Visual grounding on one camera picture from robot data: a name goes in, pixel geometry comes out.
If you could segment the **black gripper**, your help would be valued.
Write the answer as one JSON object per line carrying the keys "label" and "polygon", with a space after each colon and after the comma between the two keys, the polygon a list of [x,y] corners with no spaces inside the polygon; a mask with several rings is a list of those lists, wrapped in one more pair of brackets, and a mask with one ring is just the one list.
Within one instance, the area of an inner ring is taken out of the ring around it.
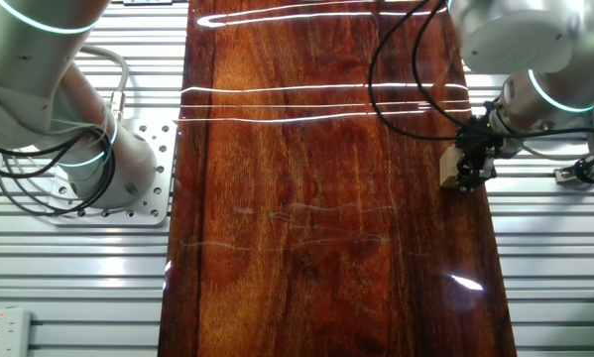
{"label": "black gripper", "polygon": [[454,145],[464,152],[457,164],[456,186],[461,191],[473,192],[487,180],[496,177],[493,159],[485,154],[488,150],[498,151],[502,146],[502,138],[496,135],[488,123],[460,128]]}

